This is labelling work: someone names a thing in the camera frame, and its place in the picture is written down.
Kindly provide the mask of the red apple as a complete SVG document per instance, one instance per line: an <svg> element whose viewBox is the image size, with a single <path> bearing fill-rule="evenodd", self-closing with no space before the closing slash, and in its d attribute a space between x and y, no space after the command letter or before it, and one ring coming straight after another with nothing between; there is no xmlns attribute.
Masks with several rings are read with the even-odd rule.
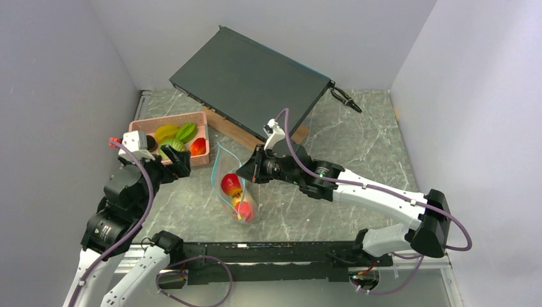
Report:
<svg viewBox="0 0 542 307"><path fill-rule="evenodd" d="M221 180L221 190L225 195L232 197L236 193L243 191L243 188L236 174L227 173Z"/></svg>

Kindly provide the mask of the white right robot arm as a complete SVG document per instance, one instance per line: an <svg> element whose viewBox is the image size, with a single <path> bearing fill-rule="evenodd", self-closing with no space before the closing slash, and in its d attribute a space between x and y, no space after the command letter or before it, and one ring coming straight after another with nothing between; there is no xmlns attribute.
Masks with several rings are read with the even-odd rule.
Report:
<svg viewBox="0 0 542 307"><path fill-rule="evenodd" d="M283 145L275 150L258 145L236 174L253 184L271 180L287 182L310 198L360 205L397 221L393 226L358 233L352 256L359 265L368 265L377 257L405 249L432 258L445 255L451 213L443 192L402 191L366 179L338 164L312 159L303 146L296 145L294 150L301 165L287 154Z"/></svg>

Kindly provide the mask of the yellow lemon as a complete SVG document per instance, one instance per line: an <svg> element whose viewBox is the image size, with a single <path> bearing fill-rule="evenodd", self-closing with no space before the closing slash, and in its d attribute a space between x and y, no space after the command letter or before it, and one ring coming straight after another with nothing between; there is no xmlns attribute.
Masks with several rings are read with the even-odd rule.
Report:
<svg viewBox="0 0 542 307"><path fill-rule="evenodd" d="M246 202L246 197L244 196L244 192L241 191L232 196L230 204L235 210L238 210L244 202Z"/></svg>

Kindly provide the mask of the red tomato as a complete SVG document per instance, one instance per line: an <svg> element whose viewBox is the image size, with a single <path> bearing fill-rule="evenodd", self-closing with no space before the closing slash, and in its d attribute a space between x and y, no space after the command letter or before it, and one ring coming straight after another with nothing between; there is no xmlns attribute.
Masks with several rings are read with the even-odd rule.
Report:
<svg viewBox="0 0 542 307"><path fill-rule="evenodd" d="M238 219L243 222L251 222L254 220L255 213L251 203L247 201L238 201L235 204L235 210L238 213Z"/></svg>

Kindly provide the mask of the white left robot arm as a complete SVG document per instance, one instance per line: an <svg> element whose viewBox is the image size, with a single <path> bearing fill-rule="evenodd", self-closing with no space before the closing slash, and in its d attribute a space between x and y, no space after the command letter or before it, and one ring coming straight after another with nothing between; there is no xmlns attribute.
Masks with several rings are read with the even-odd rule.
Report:
<svg viewBox="0 0 542 307"><path fill-rule="evenodd" d="M191 172L188 151L164 145L172 161L165 165L161 156L153 155L144 145L135 144L130 150L125 141L110 140L109 144L120 149L122 165L106 183L104 197L87 222L65 306L127 306L135 301L145 281L161 269L174 269L183 262L183 240L161 231L151 238L151 246L136 266L109 288L116 268L150 213L159 187L189 177Z"/></svg>

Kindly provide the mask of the clear zip top bag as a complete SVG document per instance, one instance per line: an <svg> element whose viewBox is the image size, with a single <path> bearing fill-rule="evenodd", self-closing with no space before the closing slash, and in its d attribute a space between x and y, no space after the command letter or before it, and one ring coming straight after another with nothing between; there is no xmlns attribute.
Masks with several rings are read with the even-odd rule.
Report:
<svg viewBox="0 0 542 307"><path fill-rule="evenodd" d="M236 174L241 166L240 159L233 152L217 143L211 175L213 191L235 221L251 224L257 220L259 204L248 190L251 183Z"/></svg>

